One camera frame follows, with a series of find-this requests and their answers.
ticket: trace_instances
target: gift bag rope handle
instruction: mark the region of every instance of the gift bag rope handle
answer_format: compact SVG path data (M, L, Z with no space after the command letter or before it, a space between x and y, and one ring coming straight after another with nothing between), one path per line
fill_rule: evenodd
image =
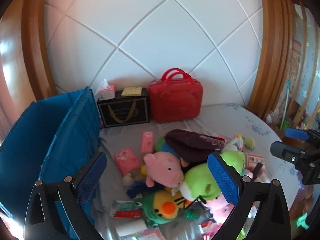
M127 121L132 117L135 108L136 108L136 101L134 101L134 102L132 103L132 106L131 106L131 108L130 108L130 111L129 111L129 113L128 113L127 118L126 118L125 120L121 120L121 119L119 119L119 118L116 117L115 112L112 110L111 106L108 105L108 109L109 109L109 113L110 113L111 117L112 117L116 122L118 122L118 123L125 123L125 122L127 122Z
M171 80L172 80L172 78L175 76L175 75L179 75L179 74L181 74L182 76L183 76L183 80L188 80L188 84L189 85L192 85L193 84L193 79L192 79L192 77L189 75L189 74L187 74L187 73L185 73L185 72L181 72L181 71L179 71L179 72L175 72L175 73L173 73L173 74L171 74L165 81L164 81L164 86L167 86L167 85L169 85L170 84L170 82L171 82Z
M167 78L167 75L171 72L171 71L174 71L174 70L177 70L177 71L180 71L180 72L184 72L182 69L180 68L171 68L171 69L168 69L166 72L164 72L164 74L162 75L162 78L160 79L161 81L165 81L165 79Z

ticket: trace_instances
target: plush toy pile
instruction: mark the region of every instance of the plush toy pile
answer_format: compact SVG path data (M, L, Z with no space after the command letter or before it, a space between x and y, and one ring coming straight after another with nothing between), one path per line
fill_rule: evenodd
M208 169L207 159L213 152L220 153L226 164L233 166L240 175L252 178L252 170L245 169L248 161L242 152L244 147L252 150L254 140L236 134L228 141L223 136L175 129L158 139L154 153L144 155L140 174L129 172L123 183L129 197L142 203L143 220L148 228L173 221L179 209L190 210L195 202L201 202L220 228L233 204L221 193ZM186 219L199 218L188 214ZM206 233L210 237L212 234L213 231Z

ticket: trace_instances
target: small plush toy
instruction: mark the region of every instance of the small plush toy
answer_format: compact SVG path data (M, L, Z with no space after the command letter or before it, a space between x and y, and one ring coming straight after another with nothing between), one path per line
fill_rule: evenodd
M146 163L146 184L152 187L155 181L166 187L177 187L183 182L183 172L180 160L168 152L146 154L143 157Z
M127 195L130 198L137 198L142 194L148 194L148 193L156 192L163 189L164 189L164 186L157 182L153 187L147 187L144 179L135 180L127 187Z
M228 204L229 203L226 201L223 194L220 193L216 198L212 200L207 200L207 203L203 203L202 205L204 205L205 207L209 207L210 213L213 214L215 211L217 211L220 208L226 207Z
M160 224L173 221L179 208L172 195L164 190L160 190L147 195L144 198L136 199L142 203L142 210L148 218L147 226L156 228Z
M194 201L200 195L205 200L214 199L221 191L209 171L207 163L202 163L185 174L180 192L185 199Z
M132 182L133 182L133 178L131 177L130 173L127 173L126 175L123 176L122 178L122 184L125 187L128 187Z
M229 141L225 147L223 148L222 152L226 151L242 151L244 145L243 138L241 134L237 133L234 138Z
M166 192L168 192L170 195L172 195L178 208L183 209L184 207L186 207L188 205L186 203L186 199L182 196L182 194L179 190L175 194L174 194L174 192L172 194L172 190L173 190L172 188L166 187L164 190Z
M140 167L140 175L141 175L141 178L143 179L147 177L147 167L145 165L142 165Z
M241 174L244 169L245 155L239 151L227 151L220 154L221 158ZM194 201L201 196L205 200L212 200L220 193L217 182L208 169L208 164L203 163L190 169L184 177L180 191L189 201Z
M159 137L159 139L157 140L157 142L155 144L155 151L156 152L161 152L161 147L162 147L163 142L164 142L164 137L163 136Z
M244 146L249 149L250 151L252 151L254 149L255 146L255 141L253 138L251 137L244 137Z
M226 219L228 218L228 216L230 215L232 209L233 209L233 204L228 204L225 207L216 210L213 213L213 219L217 223L223 224L226 221Z

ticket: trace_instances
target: metal screw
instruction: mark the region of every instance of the metal screw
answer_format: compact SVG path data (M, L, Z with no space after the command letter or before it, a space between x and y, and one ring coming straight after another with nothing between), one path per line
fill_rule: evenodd
M251 181L251 178L250 178L249 176L243 176L243 177L242 177L242 180L243 180L244 182L250 182L250 181Z
M36 185L37 187L40 186L41 184L42 184L42 180L40 180L40 179L37 180L36 183L35 183L35 185Z
M272 181L272 183L273 183L274 185L276 185L276 186L280 186L280 181L277 180L277 179L274 179L274 180Z
M69 183L69 182L71 182L73 180L73 178L71 177L71 176L66 176L65 178L64 178L64 182L66 182L66 183Z

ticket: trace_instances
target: blue crate lid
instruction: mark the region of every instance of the blue crate lid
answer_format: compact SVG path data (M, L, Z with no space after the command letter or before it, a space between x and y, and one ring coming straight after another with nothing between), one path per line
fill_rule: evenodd
M74 175L98 150L99 130L89 87L31 103L0 147L0 207L23 225L34 182Z

